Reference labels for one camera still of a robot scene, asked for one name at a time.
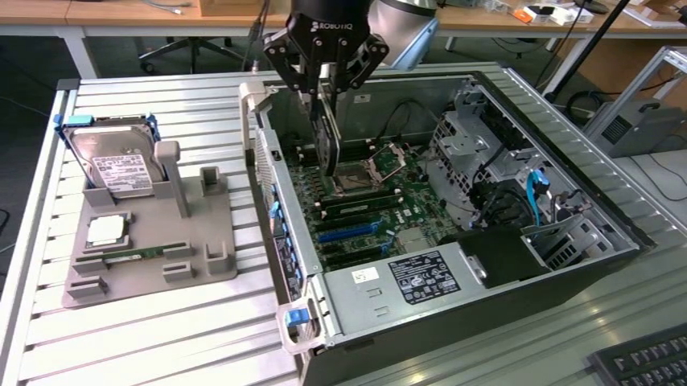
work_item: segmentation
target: power supply label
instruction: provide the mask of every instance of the power supply label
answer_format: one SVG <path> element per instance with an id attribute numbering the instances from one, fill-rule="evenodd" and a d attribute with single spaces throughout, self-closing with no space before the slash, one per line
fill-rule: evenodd
<path id="1" fill-rule="evenodd" d="M 138 191 L 139 189 L 152 188 L 151 175 L 143 155 L 94 157 L 94 163 L 110 191 Z"/>
<path id="2" fill-rule="evenodd" d="M 388 263 L 406 302 L 411 305 L 460 290 L 439 251 Z"/>

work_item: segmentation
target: robotiq logo text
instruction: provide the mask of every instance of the robotiq logo text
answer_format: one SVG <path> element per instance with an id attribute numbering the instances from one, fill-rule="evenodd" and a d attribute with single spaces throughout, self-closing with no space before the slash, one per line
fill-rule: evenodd
<path id="1" fill-rule="evenodd" d="M 316 32 L 318 30 L 354 30 L 354 24 L 331 24 L 312 22 L 311 32 Z"/>

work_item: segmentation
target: motherboard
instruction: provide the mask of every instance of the motherboard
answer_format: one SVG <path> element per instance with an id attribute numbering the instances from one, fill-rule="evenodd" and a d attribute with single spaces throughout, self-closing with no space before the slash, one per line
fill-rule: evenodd
<path id="1" fill-rule="evenodd" d="M 426 159 L 407 145 L 372 147 L 368 158 L 339 163 L 334 176 L 314 153 L 299 148 L 288 171 L 327 272 L 427 249 L 456 233 Z"/>

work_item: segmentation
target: hard drive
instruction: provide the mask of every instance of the hard drive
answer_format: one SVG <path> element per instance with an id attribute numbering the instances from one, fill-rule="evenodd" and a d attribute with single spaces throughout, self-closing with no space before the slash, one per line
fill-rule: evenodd
<path id="1" fill-rule="evenodd" d="M 152 194 L 166 179 L 155 158 L 155 121 L 144 117 L 70 117 L 62 137 L 75 152 L 94 187 L 106 187 L 118 199 Z"/>

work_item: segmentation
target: black keyboard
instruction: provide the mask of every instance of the black keyboard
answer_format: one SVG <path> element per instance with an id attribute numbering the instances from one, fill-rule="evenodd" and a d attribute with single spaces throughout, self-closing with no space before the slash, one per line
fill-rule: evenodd
<path id="1" fill-rule="evenodd" d="M 613 386 L 687 386 L 687 323 L 595 352 L 590 357 Z"/>

